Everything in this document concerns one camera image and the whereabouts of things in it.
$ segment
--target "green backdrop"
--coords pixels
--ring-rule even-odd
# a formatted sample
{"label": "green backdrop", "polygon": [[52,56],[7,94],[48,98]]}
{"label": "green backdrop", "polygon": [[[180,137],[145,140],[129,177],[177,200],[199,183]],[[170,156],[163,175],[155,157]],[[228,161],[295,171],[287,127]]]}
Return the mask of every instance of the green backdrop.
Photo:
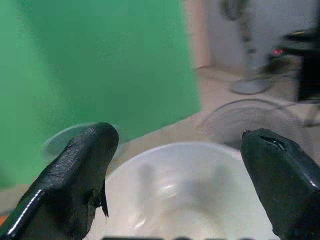
{"label": "green backdrop", "polygon": [[0,187],[34,180],[75,124],[133,139],[200,109],[182,2],[0,1]]}

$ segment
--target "floor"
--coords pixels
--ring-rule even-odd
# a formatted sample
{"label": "floor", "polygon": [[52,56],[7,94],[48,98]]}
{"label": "floor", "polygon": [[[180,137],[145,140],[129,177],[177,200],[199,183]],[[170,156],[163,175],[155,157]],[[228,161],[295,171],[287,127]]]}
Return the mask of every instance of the floor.
{"label": "floor", "polygon": [[[210,135],[201,127],[204,120],[218,107],[232,101],[258,98],[269,101],[276,101],[279,105],[287,106],[295,100],[295,72],[290,71],[275,75],[270,78],[274,86],[258,95],[244,96],[229,91],[231,83],[241,79],[240,76],[224,72],[214,68],[201,68],[198,70],[199,92],[202,101],[202,111],[196,113],[175,124],[163,127],[155,132],[146,134],[129,143],[123,144],[121,151],[111,163],[108,169],[108,175],[125,161],[130,158],[157,146],[190,141],[210,141]],[[310,104],[297,104],[289,106],[286,109],[303,120]],[[320,127],[306,128],[314,149],[320,146]],[[320,151],[314,151],[314,159],[320,164]],[[0,215],[8,209],[15,207],[15,204],[21,195],[29,186],[21,185],[15,189],[0,192]]]}

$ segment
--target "black object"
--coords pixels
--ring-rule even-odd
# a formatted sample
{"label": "black object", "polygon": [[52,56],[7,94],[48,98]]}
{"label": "black object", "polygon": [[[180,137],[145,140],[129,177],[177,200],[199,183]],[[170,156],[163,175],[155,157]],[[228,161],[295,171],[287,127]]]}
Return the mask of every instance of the black object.
{"label": "black object", "polygon": [[0,240],[82,240],[97,207],[108,215],[105,175],[118,140],[107,123],[72,139],[0,227]]}
{"label": "black object", "polygon": [[319,240],[320,167],[266,129],[243,133],[241,155],[273,232],[281,240]]}

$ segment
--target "standing fan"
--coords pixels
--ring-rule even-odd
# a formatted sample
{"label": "standing fan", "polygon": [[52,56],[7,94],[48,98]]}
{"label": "standing fan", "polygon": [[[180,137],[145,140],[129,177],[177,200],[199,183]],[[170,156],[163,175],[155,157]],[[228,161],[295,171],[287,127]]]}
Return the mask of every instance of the standing fan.
{"label": "standing fan", "polygon": [[287,109],[260,99],[230,102],[211,113],[202,123],[210,140],[240,149],[246,130],[269,129],[297,142],[312,156],[312,146],[303,124]]}
{"label": "standing fan", "polygon": [[241,39],[245,48],[245,78],[231,86],[234,93],[254,95],[268,90],[272,84],[267,79],[254,78],[252,32],[254,20],[253,0],[223,0],[222,12],[229,20],[237,21]]}

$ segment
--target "white bowl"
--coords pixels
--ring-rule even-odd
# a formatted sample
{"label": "white bowl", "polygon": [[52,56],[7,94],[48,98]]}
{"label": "white bowl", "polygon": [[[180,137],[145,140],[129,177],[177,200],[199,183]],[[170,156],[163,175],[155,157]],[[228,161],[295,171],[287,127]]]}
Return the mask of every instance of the white bowl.
{"label": "white bowl", "polygon": [[174,143],[145,151],[106,180],[86,239],[276,240],[239,152],[221,145]]}

